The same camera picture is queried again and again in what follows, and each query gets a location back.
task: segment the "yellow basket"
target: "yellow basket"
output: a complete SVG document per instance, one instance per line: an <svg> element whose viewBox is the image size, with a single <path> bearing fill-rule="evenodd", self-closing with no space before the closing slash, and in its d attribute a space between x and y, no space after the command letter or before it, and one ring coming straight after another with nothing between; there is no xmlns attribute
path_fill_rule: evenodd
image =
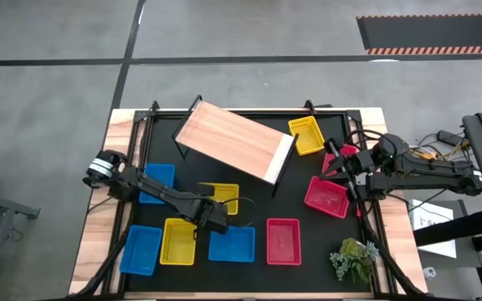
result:
<svg viewBox="0 0 482 301"><path fill-rule="evenodd" d="M197 226L181 218L165 220L159 263L163 265L193 265L197 242L194 231Z"/></svg>
<svg viewBox="0 0 482 301"><path fill-rule="evenodd" d="M239 197L239 185L237 184L225 184L225 183L202 183L211 185L215 188L215 194L211 196L214 201L225 202L233 198ZM228 215L238 214L238 200L227 202L226 208L228 209Z"/></svg>
<svg viewBox="0 0 482 301"><path fill-rule="evenodd" d="M290 133L292 136L299 134L297 144L295 145L300 156L308 155L323 149L323 135L319 130L319 126L314 116L300 118L298 120L288 121Z"/></svg>

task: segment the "red basket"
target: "red basket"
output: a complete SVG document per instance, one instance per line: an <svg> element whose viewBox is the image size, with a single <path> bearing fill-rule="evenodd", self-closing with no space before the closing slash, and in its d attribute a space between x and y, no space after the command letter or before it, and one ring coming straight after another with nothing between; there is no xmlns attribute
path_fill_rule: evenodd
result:
<svg viewBox="0 0 482 301"><path fill-rule="evenodd" d="M356 154L358 149L354 146L350 145L344 145L341 150L340 154L342 156L350 156ZM323 160L323 170L321 172L325 172L325 170L328 168L329 163L334 159L334 155L326 153L325 154L325 159ZM330 176L335 175L336 171L333 171L330 173Z"/></svg>
<svg viewBox="0 0 482 301"><path fill-rule="evenodd" d="M267 219L267 264L300 265L300 222L298 219Z"/></svg>
<svg viewBox="0 0 482 301"><path fill-rule="evenodd" d="M312 176L306 192L305 204L333 217L345 218L349 208L347 188Z"/></svg>

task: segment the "gray floor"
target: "gray floor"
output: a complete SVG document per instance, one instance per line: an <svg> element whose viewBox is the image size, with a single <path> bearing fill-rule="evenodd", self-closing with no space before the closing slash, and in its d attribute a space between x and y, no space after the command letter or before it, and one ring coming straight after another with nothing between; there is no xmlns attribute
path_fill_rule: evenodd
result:
<svg viewBox="0 0 482 301"><path fill-rule="evenodd" d="M135 8L0 0L0 59L121 58ZM482 13L482 0L149 0L134 57L364 54L356 16L435 13ZM26 236L0 262L0 300L67 292L90 196L81 177L100 148L119 69L0 67L0 195L42 207L37 221L16 221ZM482 61L132 66L121 107L156 99L185 108L196 94L227 107L382 107L388 130L413 143L459 132L463 115L482 111ZM482 196L464 201L482 210ZM482 294L474 270L438 274L431 293Z"/></svg>

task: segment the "wooden table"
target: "wooden table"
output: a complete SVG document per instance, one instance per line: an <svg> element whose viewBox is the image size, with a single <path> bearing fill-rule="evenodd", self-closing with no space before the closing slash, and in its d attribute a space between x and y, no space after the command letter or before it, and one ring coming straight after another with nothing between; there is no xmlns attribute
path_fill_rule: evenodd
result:
<svg viewBox="0 0 482 301"><path fill-rule="evenodd" d="M160 109L162 111L181 111L179 109ZM236 109L236 110L277 110L277 109ZM386 123L381 108L325 108L318 110L360 110L362 117L362 125L364 129L376 130L386 133ZM127 152L130 142L131 127L133 125L133 116L136 110L121 109L113 110L107 129L105 150ZM137 136L135 148L134 162L137 164L139 160L140 141L144 126L140 126ZM372 147L374 141L368 141L368 146ZM101 202L107 198L107 189L99 189L94 191L90 199L90 206ZM77 293L80 291L98 270L98 267L105 260L109 251L110 237L113 230L115 220L117 201L111 200L106 204L97 207L92 211L85 220L83 235L79 245L79 252L74 266L74 274L71 279L69 293ZM427 284L423 277L423 270L419 261L418 249L414 241L412 227L408 219L406 205L394 198L387 197L386 200L380 202L382 210L382 222L387 235L387 242L390 253L410 278L414 285L427 292ZM124 210L124 218L122 225L126 225L131 204L126 204ZM372 226L376 229L374 216L370 214ZM119 263L121 254L118 257L113 272L113 278L110 284L111 292L115 292L120 277ZM377 259L377 273L381 282L383 292L388 292L386 282L386 274L380 258ZM140 292L126 293L126 298L372 298L372 293L173 293L173 292Z"/></svg>

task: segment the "white paper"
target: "white paper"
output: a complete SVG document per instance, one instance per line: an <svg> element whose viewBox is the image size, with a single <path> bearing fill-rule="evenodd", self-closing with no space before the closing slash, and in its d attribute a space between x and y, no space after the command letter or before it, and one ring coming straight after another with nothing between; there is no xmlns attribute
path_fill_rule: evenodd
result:
<svg viewBox="0 0 482 301"><path fill-rule="evenodd" d="M410 203L414 207L421 204L422 201L412 199ZM412 213L412 225L414 230L418 230L423 227L429 227L437 223L449 222L450 220L453 220L453 210L429 203L424 203L421 207L414 209ZM455 240L422 246L418 247L418 249L431 253L437 253L451 258L457 257Z"/></svg>

